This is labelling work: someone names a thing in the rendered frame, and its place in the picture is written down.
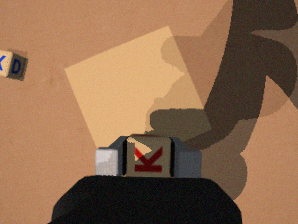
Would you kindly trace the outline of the tan flat mat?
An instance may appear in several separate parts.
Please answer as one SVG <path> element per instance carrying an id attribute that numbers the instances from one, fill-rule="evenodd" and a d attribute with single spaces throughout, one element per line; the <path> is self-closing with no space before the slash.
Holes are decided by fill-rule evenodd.
<path id="1" fill-rule="evenodd" d="M 132 133 L 184 142 L 212 130 L 169 26 L 65 72 L 97 148 Z"/>

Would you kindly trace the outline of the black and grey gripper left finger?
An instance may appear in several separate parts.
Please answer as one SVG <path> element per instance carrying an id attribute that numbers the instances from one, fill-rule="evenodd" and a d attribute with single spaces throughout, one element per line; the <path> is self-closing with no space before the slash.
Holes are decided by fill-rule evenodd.
<path id="1" fill-rule="evenodd" d="M 128 136 L 129 137 L 129 136 Z M 109 147 L 95 150 L 95 175 L 125 176 L 127 172 L 127 136 L 120 136 Z"/>

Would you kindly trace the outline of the brown block with blue letter x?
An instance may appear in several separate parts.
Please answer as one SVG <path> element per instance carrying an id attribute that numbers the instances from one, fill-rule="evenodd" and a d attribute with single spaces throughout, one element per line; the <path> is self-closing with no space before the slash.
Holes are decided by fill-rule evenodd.
<path id="1" fill-rule="evenodd" d="M 13 52 L 0 50 L 0 76 L 19 80 L 24 59 Z"/>

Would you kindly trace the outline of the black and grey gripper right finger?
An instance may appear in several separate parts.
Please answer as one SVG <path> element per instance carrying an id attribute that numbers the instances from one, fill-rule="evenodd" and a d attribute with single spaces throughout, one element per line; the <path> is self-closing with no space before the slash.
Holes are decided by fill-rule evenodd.
<path id="1" fill-rule="evenodd" d="M 170 137 L 169 137 L 170 138 Z M 201 178 L 202 152 L 189 149 L 178 137 L 171 137 L 170 175 L 176 178 Z"/>

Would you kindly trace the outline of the tan block with red letter k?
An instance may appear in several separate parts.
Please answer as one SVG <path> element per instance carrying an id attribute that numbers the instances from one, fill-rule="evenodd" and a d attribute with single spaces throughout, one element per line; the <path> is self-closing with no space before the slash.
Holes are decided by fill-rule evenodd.
<path id="1" fill-rule="evenodd" d="M 171 139 L 166 134 L 131 134 L 127 177 L 170 177 Z"/>

